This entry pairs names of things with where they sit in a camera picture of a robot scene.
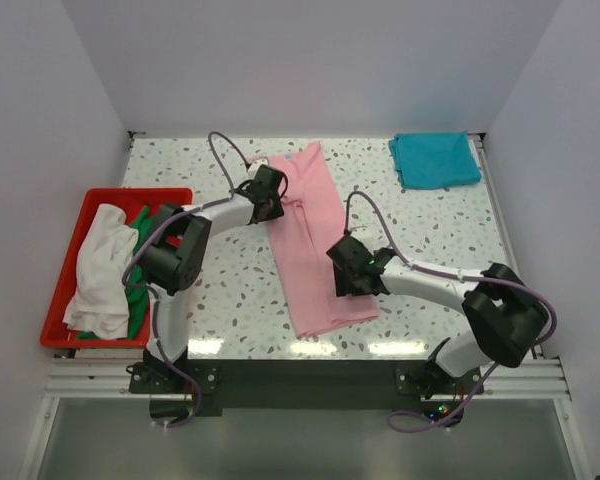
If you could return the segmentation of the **pink t shirt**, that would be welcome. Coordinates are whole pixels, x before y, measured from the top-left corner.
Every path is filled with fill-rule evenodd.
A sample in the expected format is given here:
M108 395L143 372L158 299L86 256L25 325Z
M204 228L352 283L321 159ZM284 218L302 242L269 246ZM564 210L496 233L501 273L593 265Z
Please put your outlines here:
M295 334L310 337L377 318L373 298L336 296L327 251L342 237L345 211L321 144L266 158L288 177L284 215L267 223L267 234Z

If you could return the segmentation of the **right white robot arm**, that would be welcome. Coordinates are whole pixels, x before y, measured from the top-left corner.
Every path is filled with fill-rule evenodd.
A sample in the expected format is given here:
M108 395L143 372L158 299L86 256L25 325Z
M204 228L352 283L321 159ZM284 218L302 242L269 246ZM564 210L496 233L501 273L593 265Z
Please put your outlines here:
M395 248L371 251L345 234L328 251L336 295L416 297L462 313L469 331L443 340L418 380L449 392L468 372L494 362L518 367L527 352L555 331L555 311L508 266L451 269L418 262Z

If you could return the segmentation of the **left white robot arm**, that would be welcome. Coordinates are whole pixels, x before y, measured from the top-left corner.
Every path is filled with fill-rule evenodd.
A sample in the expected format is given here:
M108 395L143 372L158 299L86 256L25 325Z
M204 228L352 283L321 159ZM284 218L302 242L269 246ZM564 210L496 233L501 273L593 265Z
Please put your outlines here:
M286 174L262 164L249 168L248 178L227 198L198 206L164 203L158 208L137 263L152 296L146 350L160 360L151 378L163 391L176 392L187 380L187 368L177 360L187 352L189 290L201 273L209 239L282 217L287 188Z

